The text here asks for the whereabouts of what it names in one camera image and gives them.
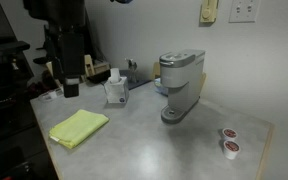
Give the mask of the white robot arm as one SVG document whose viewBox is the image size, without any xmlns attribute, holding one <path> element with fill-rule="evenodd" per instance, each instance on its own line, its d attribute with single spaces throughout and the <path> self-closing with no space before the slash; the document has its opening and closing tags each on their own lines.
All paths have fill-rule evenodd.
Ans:
<svg viewBox="0 0 288 180">
<path fill-rule="evenodd" d="M 85 25 L 85 0 L 23 0 L 23 4 L 32 18 L 48 23 L 46 51 L 64 96 L 78 96 L 79 78 L 85 74 L 84 37 L 78 32 Z"/>
</svg>

